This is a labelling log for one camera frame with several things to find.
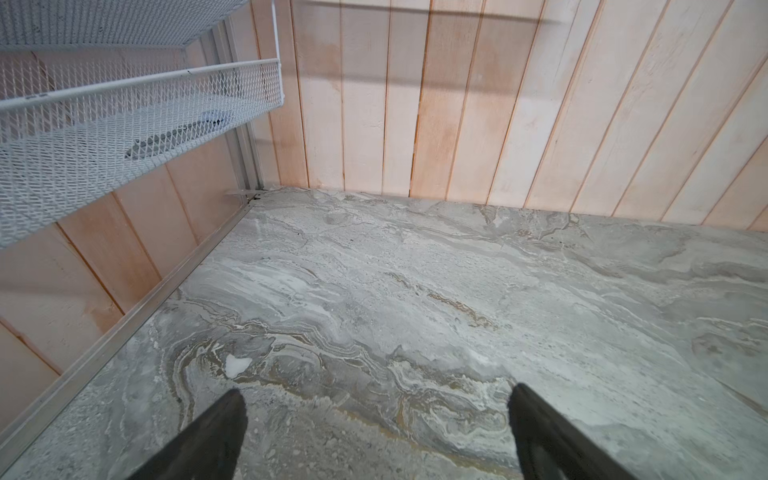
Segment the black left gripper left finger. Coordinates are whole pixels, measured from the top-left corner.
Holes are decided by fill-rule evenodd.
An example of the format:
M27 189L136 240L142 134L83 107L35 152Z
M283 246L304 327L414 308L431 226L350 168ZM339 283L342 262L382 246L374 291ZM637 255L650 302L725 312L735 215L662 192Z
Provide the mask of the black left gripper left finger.
M232 479L247 425L244 397L231 389L130 477Z

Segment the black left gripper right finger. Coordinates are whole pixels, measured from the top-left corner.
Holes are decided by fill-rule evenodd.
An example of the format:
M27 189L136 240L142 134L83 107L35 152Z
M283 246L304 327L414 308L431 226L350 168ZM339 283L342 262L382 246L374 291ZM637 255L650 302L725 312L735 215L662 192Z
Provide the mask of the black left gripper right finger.
M525 479L635 477L524 383L512 390L508 416Z

